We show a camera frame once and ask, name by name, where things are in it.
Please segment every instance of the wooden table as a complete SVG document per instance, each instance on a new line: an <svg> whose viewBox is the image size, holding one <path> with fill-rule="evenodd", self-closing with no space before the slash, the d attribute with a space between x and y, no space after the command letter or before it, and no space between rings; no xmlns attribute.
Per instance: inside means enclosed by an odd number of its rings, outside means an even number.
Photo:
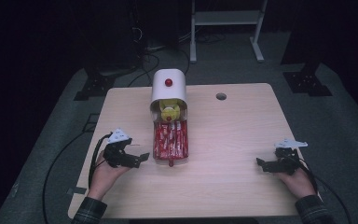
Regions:
<svg viewBox="0 0 358 224"><path fill-rule="evenodd" d="M277 177L263 173L255 160L276 161L274 144L294 139L269 84L187 86L189 162L173 167L157 165L152 157L151 91L122 88L107 93L77 187L88 188L93 150L116 128L133 138L127 153L151 154L103 198L108 204L104 217L296 215L295 197ZM216 99L220 92L226 100ZM84 197L74 194L69 217Z"/></svg>

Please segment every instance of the yellow object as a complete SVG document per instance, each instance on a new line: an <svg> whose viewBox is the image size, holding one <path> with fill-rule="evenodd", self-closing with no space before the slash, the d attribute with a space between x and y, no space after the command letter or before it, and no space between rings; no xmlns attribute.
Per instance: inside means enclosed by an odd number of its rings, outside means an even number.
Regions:
<svg viewBox="0 0 358 224"><path fill-rule="evenodd" d="M180 118L180 101L177 99L165 99L159 101L159 108L161 110L161 118L164 121L174 121Z"/></svg>

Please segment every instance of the red knob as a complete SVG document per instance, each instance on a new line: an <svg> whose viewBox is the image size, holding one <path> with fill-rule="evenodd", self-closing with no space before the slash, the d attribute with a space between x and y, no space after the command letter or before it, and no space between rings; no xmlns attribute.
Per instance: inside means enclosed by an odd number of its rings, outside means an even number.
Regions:
<svg viewBox="0 0 358 224"><path fill-rule="evenodd" d="M167 87L170 87L172 85L172 79L170 79L170 78L165 79L165 85Z"/></svg>

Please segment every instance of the sleeve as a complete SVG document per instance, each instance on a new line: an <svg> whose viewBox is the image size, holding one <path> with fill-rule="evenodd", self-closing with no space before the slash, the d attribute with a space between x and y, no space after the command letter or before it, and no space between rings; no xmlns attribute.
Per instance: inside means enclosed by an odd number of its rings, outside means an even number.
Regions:
<svg viewBox="0 0 358 224"><path fill-rule="evenodd" d="M296 202L297 212L304 224L335 224L322 200L316 195L304 197Z"/></svg>
<svg viewBox="0 0 358 224"><path fill-rule="evenodd" d="M77 210L72 224L98 224L106 210L106 203L86 197Z"/></svg>

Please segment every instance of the white tag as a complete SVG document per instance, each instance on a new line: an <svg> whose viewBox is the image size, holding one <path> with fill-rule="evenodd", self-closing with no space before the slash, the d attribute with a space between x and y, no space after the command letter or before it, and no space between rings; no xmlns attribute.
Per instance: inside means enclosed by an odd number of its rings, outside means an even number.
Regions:
<svg viewBox="0 0 358 224"><path fill-rule="evenodd" d="M130 137L121 129L116 129L107 140L108 143L121 142L130 139Z"/></svg>
<svg viewBox="0 0 358 224"><path fill-rule="evenodd" d="M287 138L285 138L280 143L275 143L275 147L307 147L307 146L308 144L306 142L297 142Z"/></svg>

